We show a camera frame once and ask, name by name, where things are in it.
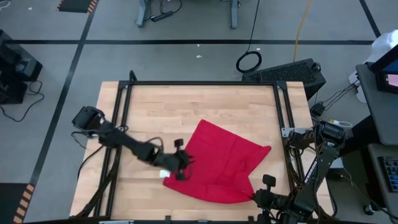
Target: table leg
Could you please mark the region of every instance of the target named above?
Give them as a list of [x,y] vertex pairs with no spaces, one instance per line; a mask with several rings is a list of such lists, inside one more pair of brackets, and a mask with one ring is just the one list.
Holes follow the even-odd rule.
[[371,115],[363,119],[351,130],[353,137],[346,140],[344,148],[340,150],[340,157],[355,150],[364,149],[368,144],[380,142],[379,134]]
[[137,26],[138,27],[143,27],[144,26],[144,20],[145,20],[145,14],[147,12],[147,6],[150,0],[139,0],[139,14],[137,18]]
[[238,28],[238,0],[231,1],[231,28]]

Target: red towel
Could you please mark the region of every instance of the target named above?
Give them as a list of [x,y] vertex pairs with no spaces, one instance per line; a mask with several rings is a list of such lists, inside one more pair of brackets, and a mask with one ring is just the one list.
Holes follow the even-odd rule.
[[172,174],[163,184],[182,194],[218,203],[247,202],[254,193],[249,174],[271,150],[201,120],[186,152],[195,161],[185,169],[186,181]]

